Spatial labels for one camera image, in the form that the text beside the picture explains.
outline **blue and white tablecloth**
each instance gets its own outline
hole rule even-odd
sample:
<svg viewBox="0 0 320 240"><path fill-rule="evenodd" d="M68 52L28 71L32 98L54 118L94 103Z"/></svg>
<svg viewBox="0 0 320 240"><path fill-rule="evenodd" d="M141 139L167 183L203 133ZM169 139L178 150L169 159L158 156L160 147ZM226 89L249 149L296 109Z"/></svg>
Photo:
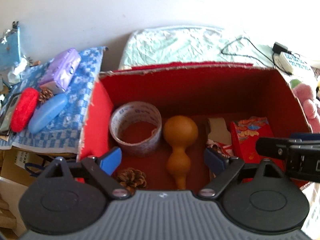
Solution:
<svg viewBox="0 0 320 240"><path fill-rule="evenodd" d="M0 139L0 149L12 146L37 153L78 153L81 129L91 100L93 86L100 72L104 47L79 52L81 62L67 88L68 104L41 132L32 135L28 129L17 133L6 142ZM21 93L25 88L39 90L38 80L43 76L50 62L26 70L23 81L17 84L10 96Z"/></svg>

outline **purple package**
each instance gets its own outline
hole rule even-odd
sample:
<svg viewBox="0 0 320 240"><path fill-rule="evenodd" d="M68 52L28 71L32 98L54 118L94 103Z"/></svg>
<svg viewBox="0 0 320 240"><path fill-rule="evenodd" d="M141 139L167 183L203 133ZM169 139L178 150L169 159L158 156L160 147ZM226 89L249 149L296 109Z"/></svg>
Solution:
<svg viewBox="0 0 320 240"><path fill-rule="evenodd" d="M54 95L64 93L80 61L81 57L75 48L59 53L39 80L40 88L48 88Z"/></svg>

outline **black cable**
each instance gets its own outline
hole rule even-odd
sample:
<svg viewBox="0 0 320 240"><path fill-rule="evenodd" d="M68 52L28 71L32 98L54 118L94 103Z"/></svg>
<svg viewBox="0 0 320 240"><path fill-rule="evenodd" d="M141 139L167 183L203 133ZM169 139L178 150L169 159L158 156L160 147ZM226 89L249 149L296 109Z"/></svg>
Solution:
<svg viewBox="0 0 320 240"><path fill-rule="evenodd" d="M258 50L257 47L254 46L254 44L253 44L248 38L246 38L246 37L240 37L240 38L235 39L235 40L232 41L232 42L229 42L226 46L223 47L223 49L220 51L220 53L223 54L223 55L227 55L227 56L240 56L240 57L254 58L255 60L258 60L262 65L264 65L264 66L266 66L266 67L270 67L270 66L264 64L264 63L263 63L261 60L259 60L258 58L253 57L253 56L250 56L250 55L239 55L239 54L235 54L235 53L225 53L225 52L223 52L223 51L224 51L227 47L229 47L232 43L234 43L234 42L236 42L236 41L239 41L239 40L242 40L242 39L249 41L249 42L251 43L251 45L252 45L258 52L260 52L263 56L265 56L268 60L270 60L270 61L274 64L274 61L273 61L273 60L271 60L267 55L265 55L263 52L261 52L260 50Z"/></svg>
<svg viewBox="0 0 320 240"><path fill-rule="evenodd" d="M273 61L273 64L275 65L275 67L276 67L277 69L279 69L280 71L286 73L287 75L292 76L292 73L287 72L282 66L281 66L281 68L280 68L280 67L276 64L274 55L275 55L275 53L272 54L272 61Z"/></svg>

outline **roll of tape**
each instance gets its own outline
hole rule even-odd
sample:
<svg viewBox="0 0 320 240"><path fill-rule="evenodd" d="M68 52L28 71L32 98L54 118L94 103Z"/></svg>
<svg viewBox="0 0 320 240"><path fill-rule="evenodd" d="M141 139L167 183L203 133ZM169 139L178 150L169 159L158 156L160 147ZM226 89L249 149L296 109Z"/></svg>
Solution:
<svg viewBox="0 0 320 240"><path fill-rule="evenodd" d="M126 143L119 137L125 129L136 122L149 122L156 126L151 137L139 143ZM109 125L111 136L116 140L119 147L125 152L137 157L145 157L154 152L157 148L161 136L161 115L159 110L152 104L145 102L127 103L113 113Z"/></svg>

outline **red packet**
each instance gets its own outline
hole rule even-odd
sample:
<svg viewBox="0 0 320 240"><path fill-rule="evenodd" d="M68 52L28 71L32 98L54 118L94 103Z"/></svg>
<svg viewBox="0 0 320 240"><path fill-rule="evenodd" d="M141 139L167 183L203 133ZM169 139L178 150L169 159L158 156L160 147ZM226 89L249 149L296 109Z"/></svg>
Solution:
<svg viewBox="0 0 320 240"><path fill-rule="evenodd" d="M235 156L242 158L245 163L259 163L263 158L267 158L256 152L256 141L259 137L274 137L266 117L251 117L248 120L232 122L230 132ZM281 160L269 159L284 171Z"/></svg>

